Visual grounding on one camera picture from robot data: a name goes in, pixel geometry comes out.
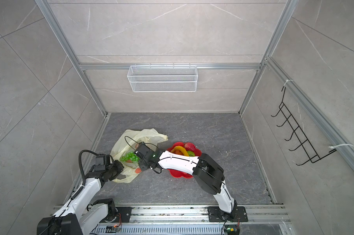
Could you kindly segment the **pink red fake peach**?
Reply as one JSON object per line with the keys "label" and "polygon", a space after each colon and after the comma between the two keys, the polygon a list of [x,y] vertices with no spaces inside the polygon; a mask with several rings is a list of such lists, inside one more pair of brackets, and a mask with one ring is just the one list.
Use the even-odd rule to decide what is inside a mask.
{"label": "pink red fake peach", "polygon": [[191,151],[191,152],[194,152],[196,150],[195,145],[192,143],[185,143],[184,148],[186,149],[186,151]]}

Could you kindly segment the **green fake pear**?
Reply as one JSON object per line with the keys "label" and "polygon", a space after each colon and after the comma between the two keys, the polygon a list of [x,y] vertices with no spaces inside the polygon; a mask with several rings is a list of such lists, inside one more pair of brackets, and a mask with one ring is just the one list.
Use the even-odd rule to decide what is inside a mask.
{"label": "green fake pear", "polygon": [[195,157],[195,153],[193,151],[187,151],[189,157]]}

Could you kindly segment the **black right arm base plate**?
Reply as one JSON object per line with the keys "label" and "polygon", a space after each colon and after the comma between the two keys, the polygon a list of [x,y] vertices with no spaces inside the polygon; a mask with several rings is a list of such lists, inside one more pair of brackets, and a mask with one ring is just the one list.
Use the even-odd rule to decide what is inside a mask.
{"label": "black right arm base plate", "polygon": [[219,207],[207,207],[210,222],[248,222],[245,207],[234,207],[231,213],[220,210]]}

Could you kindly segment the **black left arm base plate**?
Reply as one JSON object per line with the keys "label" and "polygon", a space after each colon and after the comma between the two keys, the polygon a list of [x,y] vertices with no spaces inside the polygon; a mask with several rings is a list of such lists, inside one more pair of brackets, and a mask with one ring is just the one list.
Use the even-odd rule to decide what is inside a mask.
{"label": "black left arm base plate", "polygon": [[101,223],[129,223],[132,214],[132,207],[116,207],[114,211],[109,211],[107,217]]}

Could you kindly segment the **cream plastic bag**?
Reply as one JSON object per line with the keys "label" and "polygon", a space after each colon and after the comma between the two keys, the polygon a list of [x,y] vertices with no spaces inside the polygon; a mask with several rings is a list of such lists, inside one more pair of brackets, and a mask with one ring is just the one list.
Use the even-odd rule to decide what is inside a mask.
{"label": "cream plastic bag", "polygon": [[134,152],[138,143],[144,142],[149,148],[155,150],[152,144],[157,145],[168,140],[166,135],[158,133],[155,129],[143,129],[141,131],[126,130],[115,143],[110,155],[114,160],[118,160],[123,166],[123,171],[112,180],[114,183],[130,183],[141,172],[139,163],[125,163],[120,161],[120,157],[129,152]]}

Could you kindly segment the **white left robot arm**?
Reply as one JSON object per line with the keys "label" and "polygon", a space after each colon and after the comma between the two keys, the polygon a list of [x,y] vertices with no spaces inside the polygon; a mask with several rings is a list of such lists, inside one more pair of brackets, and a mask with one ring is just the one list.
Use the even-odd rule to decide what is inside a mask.
{"label": "white left robot arm", "polygon": [[113,222],[119,218],[112,198],[91,202],[107,181],[115,179],[123,165],[99,163],[84,176],[81,187],[52,216],[43,218],[37,225],[37,235],[89,235],[100,222]]}

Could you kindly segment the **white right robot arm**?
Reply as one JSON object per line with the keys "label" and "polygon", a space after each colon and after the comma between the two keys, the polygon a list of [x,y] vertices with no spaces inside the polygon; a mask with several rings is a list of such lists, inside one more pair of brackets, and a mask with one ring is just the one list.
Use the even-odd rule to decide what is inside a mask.
{"label": "white right robot arm", "polygon": [[214,196],[220,212],[217,215],[222,220],[234,220],[237,202],[231,196],[225,183],[224,170],[209,155],[199,157],[177,155],[167,150],[153,151],[146,146],[140,146],[134,154],[139,157],[142,171],[152,169],[160,174],[160,170],[177,170],[192,175],[199,187]]}

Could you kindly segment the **red flower-shaped plate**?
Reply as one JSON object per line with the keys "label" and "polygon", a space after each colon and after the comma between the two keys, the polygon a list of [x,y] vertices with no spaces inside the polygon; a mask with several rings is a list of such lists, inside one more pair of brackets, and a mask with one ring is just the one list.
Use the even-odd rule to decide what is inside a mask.
{"label": "red flower-shaped plate", "polygon": [[[182,146],[184,147],[184,144],[183,142],[176,142],[172,145],[172,147],[168,148],[167,151],[171,152],[171,150],[175,147],[175,146]],[[202,155],[202,152],[196,147],[196,150],[194,151],[195,153],[195,156],[196,157],[199,157]],[[175,177],[175,178],[187,178],[187,179],[190,179],[190,178],[193,178],[192,175],[190,174],[187,174],[185,172],[182,172],[182,171],[178,171],[178,170],[173,170],[173,169],[169,169],[169,172],[170,174]]]}

